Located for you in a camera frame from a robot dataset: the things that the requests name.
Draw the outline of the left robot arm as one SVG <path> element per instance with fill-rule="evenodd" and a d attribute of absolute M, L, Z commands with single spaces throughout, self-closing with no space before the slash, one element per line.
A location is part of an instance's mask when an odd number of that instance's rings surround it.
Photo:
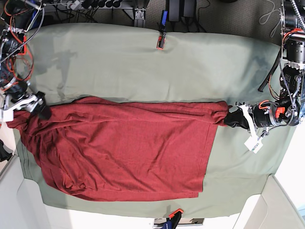
<path fill-rule="evenodd" d="M 275 62 L 259 86 L 267 86 L 273 101 L 256 105 L 237 104 L 224 123 L 241 127 L 251 135 L 263 129 L 263 136 L 280 126 L 295 126 L 305 120 L 305 2 L 284 0 L 280 8 L 281 45 Z"/>

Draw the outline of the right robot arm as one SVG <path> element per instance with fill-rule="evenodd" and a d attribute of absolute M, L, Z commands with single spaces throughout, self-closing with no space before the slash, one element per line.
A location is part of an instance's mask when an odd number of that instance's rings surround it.
<path fill-rule="evenodd" d="M 42 0 L 6 0 L 0 19 L 0 89 L 4 94 L 0 106 L 0 120 L 10 122 L 14 111 L 23 110 L 41 119 L 51 117 L 45 93 L 30 92 L 30 79 L 34 70 L 34 57 L 28 45 L 35 34 L 27 36 L 35 21 L 42 26 L 45 16 Z"/>

